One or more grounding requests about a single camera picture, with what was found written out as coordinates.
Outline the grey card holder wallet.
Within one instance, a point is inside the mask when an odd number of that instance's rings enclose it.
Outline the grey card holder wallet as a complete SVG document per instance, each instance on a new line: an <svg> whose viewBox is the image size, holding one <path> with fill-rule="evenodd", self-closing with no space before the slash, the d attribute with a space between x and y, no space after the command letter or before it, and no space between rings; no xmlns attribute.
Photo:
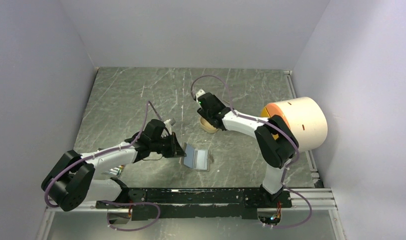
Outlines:
<svg viewBox="0 0 406 240"><path fill-rule="evenodd" d="M181 159L183 166L200 172L208 172L210 170L212 158L208 149L198 149L185 143L184 151L186 156Z"/></svg>

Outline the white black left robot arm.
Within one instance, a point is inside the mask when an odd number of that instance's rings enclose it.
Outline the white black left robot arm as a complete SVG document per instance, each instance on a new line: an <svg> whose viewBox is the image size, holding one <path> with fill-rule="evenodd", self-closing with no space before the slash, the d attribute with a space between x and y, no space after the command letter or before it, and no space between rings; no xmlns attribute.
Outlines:
<svg viewBox="0 0 406 240"><path fill-rule="evenodd" d="M176 134L159 119L121 143L89 153L66 151L41 183L49 207L68 212L83 202L110 201L122 208L129 202L129 187L116 177L106 180L97 176L121 165L134 164L151 153L163 158L183 158L185 150Z"/></svg>

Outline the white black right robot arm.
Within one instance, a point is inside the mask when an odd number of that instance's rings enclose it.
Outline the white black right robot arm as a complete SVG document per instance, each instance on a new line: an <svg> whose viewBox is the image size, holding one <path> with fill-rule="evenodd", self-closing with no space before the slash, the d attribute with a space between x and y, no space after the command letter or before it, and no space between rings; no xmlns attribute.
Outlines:
<svg viewBox="0 0 406 240"><path fill-rule="evenodd" d="M243 114L226 106L210 92L200 90L193 97L199 105L197 112L211 126L222 131L234 131L257 140L260 152L267 163L265 178L261 184L264 191L261 202L273 207L284 189L287 163L299 154L299 143L284 119L279 115L256 117Z"/></svg>

